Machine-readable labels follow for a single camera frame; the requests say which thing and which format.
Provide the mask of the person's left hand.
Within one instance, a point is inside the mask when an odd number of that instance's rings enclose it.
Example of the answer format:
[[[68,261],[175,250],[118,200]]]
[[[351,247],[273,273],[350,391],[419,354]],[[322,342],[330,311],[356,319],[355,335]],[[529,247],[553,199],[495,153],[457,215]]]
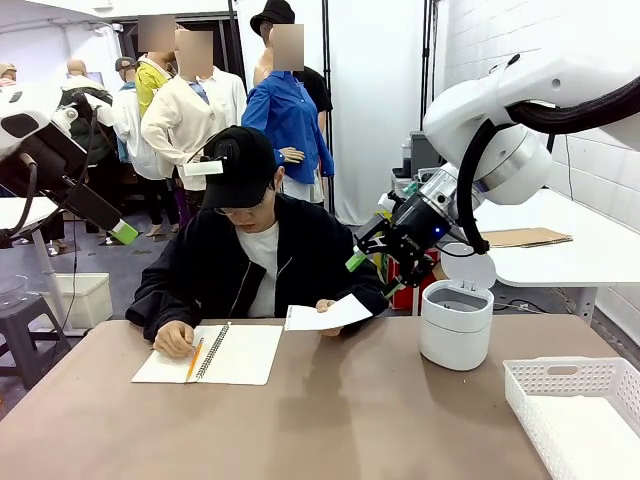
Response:
[[[316,310],[319,313],[325,313],[335,303],[336,303],[335,300],[321,299],[316,303]],[[328,337],[336,337],[340,335],[342,330],[343,330],[343,327],[339,326],[331,329],[320,330],[319,333],[321,335],[328,336]]]

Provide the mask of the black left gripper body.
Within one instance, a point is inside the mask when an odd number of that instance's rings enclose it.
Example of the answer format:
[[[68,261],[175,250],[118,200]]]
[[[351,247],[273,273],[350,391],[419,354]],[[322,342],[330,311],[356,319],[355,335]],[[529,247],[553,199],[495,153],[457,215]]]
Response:
[[[21,159],[27,154],[37,166],[36,192],[51,199],[65,199],[77,183],[87,152],[64,133],[37,134],[1,150],[1,185],[18,197],[27,195],[29,167]]]

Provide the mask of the person's right hand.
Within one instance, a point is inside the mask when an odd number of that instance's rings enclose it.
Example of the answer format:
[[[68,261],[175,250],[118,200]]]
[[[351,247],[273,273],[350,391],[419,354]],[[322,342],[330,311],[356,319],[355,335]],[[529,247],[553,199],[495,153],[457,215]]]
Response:
[[[194,329],[182,321],[172,320],[159,328],[153,349],[165,357],[182,359],[194,353],[193,342]]]

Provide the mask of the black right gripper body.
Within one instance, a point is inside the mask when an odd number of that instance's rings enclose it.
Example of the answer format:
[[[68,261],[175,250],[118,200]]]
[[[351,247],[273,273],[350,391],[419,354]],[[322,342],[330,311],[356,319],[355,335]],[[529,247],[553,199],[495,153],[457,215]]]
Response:
[[[395,261],[416,261],[451,230],[449,220],[420,192],[392,215],[384,235],[387,253]]]

